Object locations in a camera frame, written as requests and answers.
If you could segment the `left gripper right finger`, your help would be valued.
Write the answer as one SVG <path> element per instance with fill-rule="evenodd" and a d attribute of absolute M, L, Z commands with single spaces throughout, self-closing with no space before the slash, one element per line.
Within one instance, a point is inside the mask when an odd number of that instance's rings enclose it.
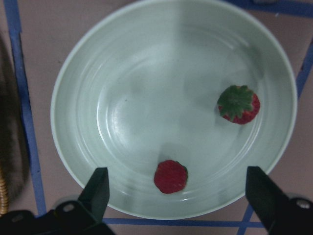
<path fill-rule="evenodd" d="M 313 202 L 284 193 L 258 166 L 246 172 L 246 198 L 269 235 L 311 235 Z"/>

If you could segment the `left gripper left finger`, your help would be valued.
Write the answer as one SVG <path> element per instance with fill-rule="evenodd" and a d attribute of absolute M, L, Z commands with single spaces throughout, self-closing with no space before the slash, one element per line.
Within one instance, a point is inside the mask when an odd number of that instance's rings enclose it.
<path fill-rule="evenodd" d="M 110 197 L 108 169 L 96 168 L 76 200 L 68 200 L 42 216 L 28 210 L 0 218 L 2 235 L 112 235 L 102 219 Z"/>

